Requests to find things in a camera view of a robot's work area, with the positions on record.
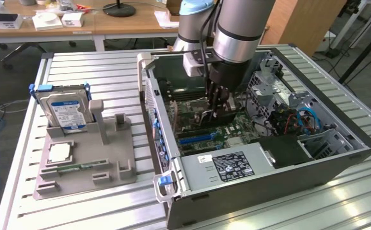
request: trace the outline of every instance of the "office chair wheel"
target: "office chair wheel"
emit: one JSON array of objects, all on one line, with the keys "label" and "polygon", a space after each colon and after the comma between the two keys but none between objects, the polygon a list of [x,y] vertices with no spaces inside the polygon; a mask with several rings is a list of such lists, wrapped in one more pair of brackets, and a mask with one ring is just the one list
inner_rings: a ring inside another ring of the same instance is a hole
[{"label": "office chair wheel", "polygon": [[12,69],[13,69],[13,65],[7,64],[7,63],[3,63],[1,67],[3,67],[5,70],[12,70]]},{"label": "office chair wheel", "polygon": [[69,46],[76,47],[76,42],[69,41]]},{"label": "office chair wheel", "polygon": [[3,49],[3,50],[8,49],[8,45],[7,44],[0,44],[0,49]]}]

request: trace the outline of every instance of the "wooden cabinet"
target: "wooden cabinet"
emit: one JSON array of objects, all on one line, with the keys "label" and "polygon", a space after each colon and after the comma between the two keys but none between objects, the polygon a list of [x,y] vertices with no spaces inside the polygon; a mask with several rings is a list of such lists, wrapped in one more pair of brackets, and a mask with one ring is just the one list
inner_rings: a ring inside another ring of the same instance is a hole
[{"label": "wooden cabinet", "polygon": [[295,44],[312,55],[345,0],[276,0],[261,44]]}]

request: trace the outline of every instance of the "blue pcie slot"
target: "blue pcie slot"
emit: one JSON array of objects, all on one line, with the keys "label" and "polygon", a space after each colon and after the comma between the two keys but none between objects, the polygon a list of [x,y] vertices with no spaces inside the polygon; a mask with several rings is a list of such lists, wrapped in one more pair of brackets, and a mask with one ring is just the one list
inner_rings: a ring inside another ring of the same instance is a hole
[{"label": "blue pcie slot", "polygon": [[203,135],[199,137],[193,137],[193,138],[184,138],[180,139],[180,144],[188,144],[188,143],[193,143],[193,142],[199,142],[199,141],[204,141],[204,140],[213,140],[213,137],[216,136],[216,133],[212,133],[209,135]]}]

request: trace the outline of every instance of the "black pcie slot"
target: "black pcie slot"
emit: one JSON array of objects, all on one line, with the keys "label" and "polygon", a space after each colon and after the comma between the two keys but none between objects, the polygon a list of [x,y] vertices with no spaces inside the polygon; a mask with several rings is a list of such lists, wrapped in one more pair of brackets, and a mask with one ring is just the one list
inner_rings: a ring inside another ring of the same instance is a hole
[{"label": "black pcie slot", "polygon": [[197,130],[197,131],[189,131],[189,132],[183,132],[177,134],[177,138],[188,138],[193,136],[200,136],[200,135],[209,135],[212,132],[208,130]]},{"label": "black pcie slot", "polygon": [[172,98],[177,102],[196,100],[205,96],[204,92],[191,92],[188,94],[176,93],[172,95]]}]

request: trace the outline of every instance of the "black stand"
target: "black stand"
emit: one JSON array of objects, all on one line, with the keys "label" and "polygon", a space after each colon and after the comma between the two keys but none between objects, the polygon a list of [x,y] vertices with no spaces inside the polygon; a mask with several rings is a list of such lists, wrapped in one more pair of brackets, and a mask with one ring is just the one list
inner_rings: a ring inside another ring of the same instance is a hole
[{"label": "black stand", "polygon": [[365,58],[365,56],[369,54],[369,52],[371,52],[371,43],[367,45],[367,47],[364,48],[361,54],[359,55],[359,57],[353,61],[352,65],[347,69],[345,73],[340,77],[340,79],[337,81],[340,84],[344,83],[345,79],[349,77],[349,75],[352,74],[353,70],[356,69],[356,67],[359,66],[360,62]]},{"label": "black stand", "polygon": [[123,18],[135,15],[136,8],[128,4],[120,3],[120,0],[116,0],[116,3],[103,7],[103,12],[109,16]]}]

